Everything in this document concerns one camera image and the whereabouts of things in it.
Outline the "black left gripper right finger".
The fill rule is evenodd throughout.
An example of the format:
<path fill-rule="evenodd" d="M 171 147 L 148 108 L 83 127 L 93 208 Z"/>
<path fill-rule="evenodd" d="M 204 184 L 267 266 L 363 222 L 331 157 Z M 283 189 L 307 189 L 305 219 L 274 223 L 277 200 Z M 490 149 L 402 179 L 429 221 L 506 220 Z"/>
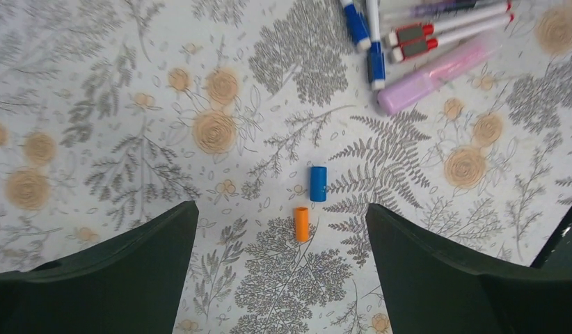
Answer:
<path fill-rule="evenodd" d="M 365 218 L 394 333 L 572 333 L 572 208 L 528 267 L 378 204 Z"/>

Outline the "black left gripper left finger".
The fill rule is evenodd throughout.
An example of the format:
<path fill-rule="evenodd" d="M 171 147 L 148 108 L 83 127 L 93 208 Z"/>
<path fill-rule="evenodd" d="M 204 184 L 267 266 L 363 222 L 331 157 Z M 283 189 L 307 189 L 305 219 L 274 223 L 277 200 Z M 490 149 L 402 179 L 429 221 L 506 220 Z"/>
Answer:
<path fill-rule="evenodd" d="M 171 333 L 198 216 L 182 202 L 78 253 L 0 273 L 0 333 Z"/>

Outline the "orange pen cap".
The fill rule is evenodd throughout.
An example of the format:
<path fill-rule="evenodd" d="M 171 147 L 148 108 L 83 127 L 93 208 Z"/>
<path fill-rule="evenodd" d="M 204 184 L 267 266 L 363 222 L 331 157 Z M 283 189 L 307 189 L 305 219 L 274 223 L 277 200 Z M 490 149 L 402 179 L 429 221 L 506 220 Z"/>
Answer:
<path fill-rule="evenodd" d="M 309 209 L 297 207 L 294 209 L 295 237 L 298 242 L 306 242 L 310 238 Z"/>

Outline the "blue pen cap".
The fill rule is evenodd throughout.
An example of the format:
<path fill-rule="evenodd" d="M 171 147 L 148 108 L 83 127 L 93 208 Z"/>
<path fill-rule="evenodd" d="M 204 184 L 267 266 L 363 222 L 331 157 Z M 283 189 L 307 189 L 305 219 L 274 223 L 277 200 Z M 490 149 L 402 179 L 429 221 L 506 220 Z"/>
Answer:
<path fill-rule="evenodd" d="M 327 199 L 327 167 L 310 168 L 309 197 L 313 202 L 325 202 Z"/>

